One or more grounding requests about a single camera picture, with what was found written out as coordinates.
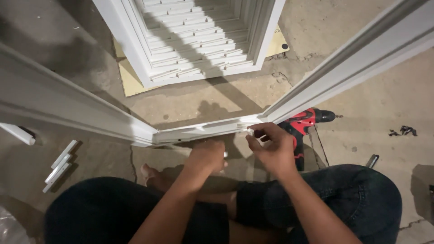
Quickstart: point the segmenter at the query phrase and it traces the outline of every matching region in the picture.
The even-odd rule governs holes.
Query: cordless drill
[[[342,116],[336,116],[335,113],[328,110],[309,108],[278,124],[278,126],[294,136],[294,156],[298,171],[304,170],[303,136],[308,134],[307,129],[315,123],[333,121],[336,117]]]

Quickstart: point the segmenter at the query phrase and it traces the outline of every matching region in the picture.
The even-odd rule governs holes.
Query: leg
[[[62,193],[45,215],[45,241],[128,243],[162,196],[161,192],[113,177],[82,181]],[[226,206],[197,203],[183,243],[227,243]]]
[[[387,177],[359,165],[332,166],[302,176],[363,243],[395,243],[402,202]],[[257,228],[294,227],[287,242],[307,243],[291,200],[277,181],[242,183],[237,221]]]

